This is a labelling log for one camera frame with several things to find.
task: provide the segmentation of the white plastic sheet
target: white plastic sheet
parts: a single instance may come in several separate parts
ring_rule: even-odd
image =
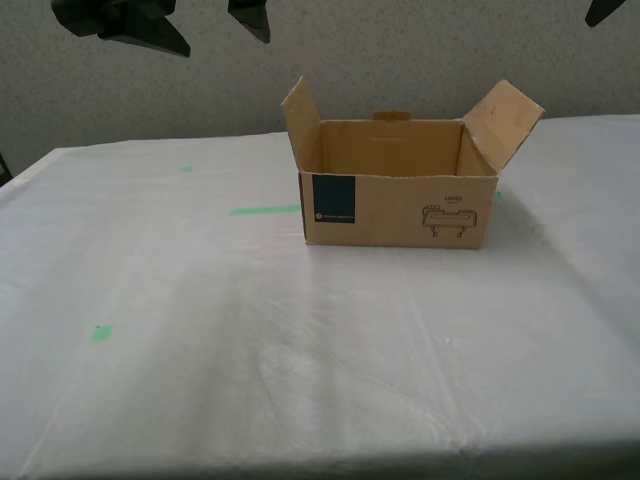
[[[306,246],[286,134],[54,151],[0,190],[0,477],[637,478],[639,138],[541,122],[481,251]]]

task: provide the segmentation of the open cardboard box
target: open cardboard box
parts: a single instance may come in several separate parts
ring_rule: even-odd
[[[502,169],[544,110],[506,80],[462,120],[320,120],[284,100],[307,243],[480,248]]]

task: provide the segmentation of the green tape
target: green tape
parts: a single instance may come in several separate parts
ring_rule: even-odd
[[[91,341],[94,343],[104,342],[111,336],[112,325],[98,325],[91,335]]]
[[[275,207],[236,208],[229,215],[263,215],[265,213],[300,212],[300,205],[278,205]]]

